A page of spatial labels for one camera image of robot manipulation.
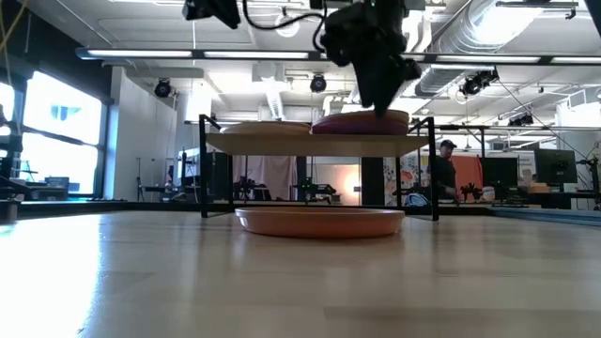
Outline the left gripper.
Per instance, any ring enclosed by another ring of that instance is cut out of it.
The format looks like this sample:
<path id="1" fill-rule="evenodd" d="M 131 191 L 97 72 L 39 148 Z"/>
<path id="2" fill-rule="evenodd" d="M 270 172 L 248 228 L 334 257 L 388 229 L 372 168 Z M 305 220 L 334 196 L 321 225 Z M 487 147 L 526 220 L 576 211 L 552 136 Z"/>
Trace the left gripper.
<path id="1" fill-rule="evenodd" d="M 217 18 L 229 28 L 240 24 L 237 0 L 184 0 L 182 16 L 185 20 Z"/>

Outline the black overhead light bar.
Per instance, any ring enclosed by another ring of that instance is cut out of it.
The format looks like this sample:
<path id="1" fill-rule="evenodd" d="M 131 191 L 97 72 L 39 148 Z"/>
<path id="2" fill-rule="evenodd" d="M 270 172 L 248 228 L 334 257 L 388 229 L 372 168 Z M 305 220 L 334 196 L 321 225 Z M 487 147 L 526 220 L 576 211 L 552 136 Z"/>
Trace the black overhead light bar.
<path id="1" fill-rule="evenodd" d="M 236 60 L 236 61 L 311 61 L 323 62 L 328 59 L 325 53 L 312 51 L 251 51 L 251 50 L 136 50 L 136 49 L 94 49 L 77 48 L 75 54 L 83 60 L 109 59 L 164 59 L 164 60 Z M 557 66 L 557 67 L 601 67 L 601 55 L 583 54 L 433 54 L 409 53 L 403 58 L 413 59 L 424 64 L 465 64 L 465 65 L 511 65 L 511 66 Z"/>

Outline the white curtain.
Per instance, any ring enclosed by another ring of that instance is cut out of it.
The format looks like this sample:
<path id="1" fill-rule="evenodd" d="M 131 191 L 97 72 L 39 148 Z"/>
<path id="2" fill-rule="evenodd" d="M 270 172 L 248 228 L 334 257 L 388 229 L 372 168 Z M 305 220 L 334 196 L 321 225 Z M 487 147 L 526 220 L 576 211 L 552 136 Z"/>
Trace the white curtain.
<path id="1" fill-rule="evenodd" d="M 267 186 L 272 199 L 289 199 L 290 187 L 297 183 L 297 160 L 287 156 L 234 156 L 233 179 L 247 176 Z"/>

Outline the large bright window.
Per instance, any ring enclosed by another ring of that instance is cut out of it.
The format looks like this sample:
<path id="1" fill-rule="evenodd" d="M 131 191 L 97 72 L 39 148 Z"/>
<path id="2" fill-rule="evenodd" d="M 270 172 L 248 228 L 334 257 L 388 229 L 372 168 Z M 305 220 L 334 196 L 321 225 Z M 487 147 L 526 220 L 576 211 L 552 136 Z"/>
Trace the large bright window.
<path id="1" fill-rule="evenodd" d="M 22 83 L 0 80 L 0 109 L 14 130 L 0 127 L 0 142 L 16 136 L 19 150 L 0 149 L 12 160 L 10 176 L 42 187 L 66 185 L 73 195 L 98 187 L 104 105 L 97 98 L 43 72 Z"/>

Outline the black pillar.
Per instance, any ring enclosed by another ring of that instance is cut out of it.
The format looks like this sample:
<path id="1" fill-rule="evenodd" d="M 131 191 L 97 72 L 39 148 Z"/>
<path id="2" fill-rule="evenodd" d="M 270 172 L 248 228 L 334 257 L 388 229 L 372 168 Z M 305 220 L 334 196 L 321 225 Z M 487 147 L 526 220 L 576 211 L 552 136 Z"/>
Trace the black pillar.
<path id="1" fill-rule="evenodd" d="M 384 168 L 382 158 L 361 158 L 362 204 L 384 206 Z"/>

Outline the black-framed wooden shelf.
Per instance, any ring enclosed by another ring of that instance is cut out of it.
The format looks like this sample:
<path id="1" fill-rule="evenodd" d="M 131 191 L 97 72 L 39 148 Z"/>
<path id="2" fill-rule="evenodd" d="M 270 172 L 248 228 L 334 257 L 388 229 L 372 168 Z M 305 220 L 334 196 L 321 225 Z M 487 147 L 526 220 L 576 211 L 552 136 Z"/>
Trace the black-framed wooden shelf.
<path id="1" fill-rule="evenodd" d="M 431 117 L 410 126 L 406 135 L 358 134 L 221 134 L 205 132 L 199 123 L 199 147 L 207 146 L 235 156 L 297 156 L 297 157 L 357 157 L 401 158 L 429 147 L 429 156 L 436 158 L 435 123 Z"/>

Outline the person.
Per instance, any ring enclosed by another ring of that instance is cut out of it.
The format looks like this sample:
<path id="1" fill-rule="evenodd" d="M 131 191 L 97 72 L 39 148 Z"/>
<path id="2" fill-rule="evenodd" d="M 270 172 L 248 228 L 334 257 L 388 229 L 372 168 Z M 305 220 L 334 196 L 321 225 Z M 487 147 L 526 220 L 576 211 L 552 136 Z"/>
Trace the person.
<path id="1" fill-rule="evenodd" d="M 437 185 L 439 187 L 439 197 L 442 199 L 457 200 L 456 191 L 456 170 L 452 162 L 452 155 L 456 145 L 450 140 L 443 140 L 440 143 L 439 154 L 435 159 L 437 170 Z"/>

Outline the silver ventilation duct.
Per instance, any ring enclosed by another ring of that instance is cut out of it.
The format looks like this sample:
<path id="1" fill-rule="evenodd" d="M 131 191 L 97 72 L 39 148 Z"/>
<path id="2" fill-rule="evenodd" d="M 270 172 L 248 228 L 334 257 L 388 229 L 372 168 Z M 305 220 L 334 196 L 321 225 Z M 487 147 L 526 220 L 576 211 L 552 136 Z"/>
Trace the silver ventilation duct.
<path id="1" fill-rule="evenodd" d="M 498 1 L 471 0 L 458 17 L 429 47 L 436 54 L 493 54 L 519 36 L 543 11 L 542 8 L 498 7 Z M 467 69 L 424 69 L 415 95 L 434 97 Z"/>

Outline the purple plate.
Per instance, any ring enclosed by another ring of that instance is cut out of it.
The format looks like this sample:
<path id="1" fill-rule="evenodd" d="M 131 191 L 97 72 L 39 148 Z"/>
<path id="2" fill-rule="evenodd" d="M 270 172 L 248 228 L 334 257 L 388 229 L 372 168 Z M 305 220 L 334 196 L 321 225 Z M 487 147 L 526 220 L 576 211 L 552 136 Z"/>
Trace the purple plate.
<path id="1" fill-rule="evenodd" d="M 408 125 L 403 123 L 377 124 L 370 123 L 346 123 L 346 124 L 322 124 L 312 127 L 313 134 L 358 134 L 358 135 L 406 135 Z"/>

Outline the black machine with green lights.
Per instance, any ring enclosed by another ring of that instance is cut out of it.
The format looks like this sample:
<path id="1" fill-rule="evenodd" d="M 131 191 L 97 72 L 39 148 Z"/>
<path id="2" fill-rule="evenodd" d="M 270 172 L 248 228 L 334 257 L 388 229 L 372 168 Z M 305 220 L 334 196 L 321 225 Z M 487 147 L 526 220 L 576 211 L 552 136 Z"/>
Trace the black machine with green lights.
<path id="1" fill-rule="evenodd" d="M 306 177 L 299 184 L 294 185 L 298 199 L 305 202 L 326 202 L 331 204 L 332 197 L 337 190 L 330 184 L 317 184 L 311 177 Z"/>

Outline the orange banner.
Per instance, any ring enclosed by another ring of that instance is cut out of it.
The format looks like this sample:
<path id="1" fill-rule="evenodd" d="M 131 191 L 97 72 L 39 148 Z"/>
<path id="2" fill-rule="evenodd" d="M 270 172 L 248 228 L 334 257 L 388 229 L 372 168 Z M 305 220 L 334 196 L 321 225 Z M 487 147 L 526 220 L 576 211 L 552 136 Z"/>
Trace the orange banner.
<path id="1" fill-rule="evenodd" d="M 483 188 L 483 174 L 480 159 L 478 157 L 452 156 L 452 163 L 455 167 L 455 185 L 458 199 L 463 201 L 473 201 L 472 193 L 465 198 L 462 187 L 467 187 L 471 183 L 478 189 Z"/>

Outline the colourful poster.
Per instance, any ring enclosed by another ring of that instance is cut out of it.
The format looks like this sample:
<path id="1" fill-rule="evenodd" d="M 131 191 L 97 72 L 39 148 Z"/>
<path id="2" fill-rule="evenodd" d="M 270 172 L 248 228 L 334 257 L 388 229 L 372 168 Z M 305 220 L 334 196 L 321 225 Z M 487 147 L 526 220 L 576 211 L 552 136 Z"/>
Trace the colourful poster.
<path id="1" fill-rule="evenodd" d="M 400 179 L 401 188 L 409 189 L 420 183 L 420 171 L 417 153 L 409 153 L 402 158 L 384 158 L 384 203 L 386 207 L 396 207 L 396 181 Z"/>

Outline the peach plate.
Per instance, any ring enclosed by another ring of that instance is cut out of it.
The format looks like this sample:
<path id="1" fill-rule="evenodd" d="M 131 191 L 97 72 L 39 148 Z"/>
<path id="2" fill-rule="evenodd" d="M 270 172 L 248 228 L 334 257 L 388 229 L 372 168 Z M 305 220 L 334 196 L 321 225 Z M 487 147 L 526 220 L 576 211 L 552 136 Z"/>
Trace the peach plate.
<path id="1" fill-rule="evenodd" d="M 362 207 L 240 207 L 235 210 L 251 233 L 283 238 L 377 238 L 400 231 L 402 210 Z"/>

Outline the cream plate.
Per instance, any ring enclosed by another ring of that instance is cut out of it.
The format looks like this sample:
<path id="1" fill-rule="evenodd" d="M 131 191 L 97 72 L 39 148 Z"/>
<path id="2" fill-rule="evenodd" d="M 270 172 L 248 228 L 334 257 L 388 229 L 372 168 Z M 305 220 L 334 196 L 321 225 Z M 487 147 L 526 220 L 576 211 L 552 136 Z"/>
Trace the cream plate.
<path id="1" fill-rule="evenodd" d="M 311 127 L 301 122 L 252 121 L 241 122 L 220 130 L 221 134 L 310 134 Z"/>

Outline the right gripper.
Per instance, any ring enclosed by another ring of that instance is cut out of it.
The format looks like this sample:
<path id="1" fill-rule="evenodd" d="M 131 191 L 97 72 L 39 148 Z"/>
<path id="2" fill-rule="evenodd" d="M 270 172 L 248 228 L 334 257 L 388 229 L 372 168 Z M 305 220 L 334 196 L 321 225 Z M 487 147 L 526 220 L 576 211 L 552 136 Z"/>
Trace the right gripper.
<path id="1" fill-rule="evenodd" d="M 360 0 L 325 19 L 321 46 L 336 65 L 396 57 L 407 48 L 406 17 L 406 0 Z M 399 63 L 354 63 L 353 68 L 362 107 L 384 117 L 403 82 L 403 67 Z"/>

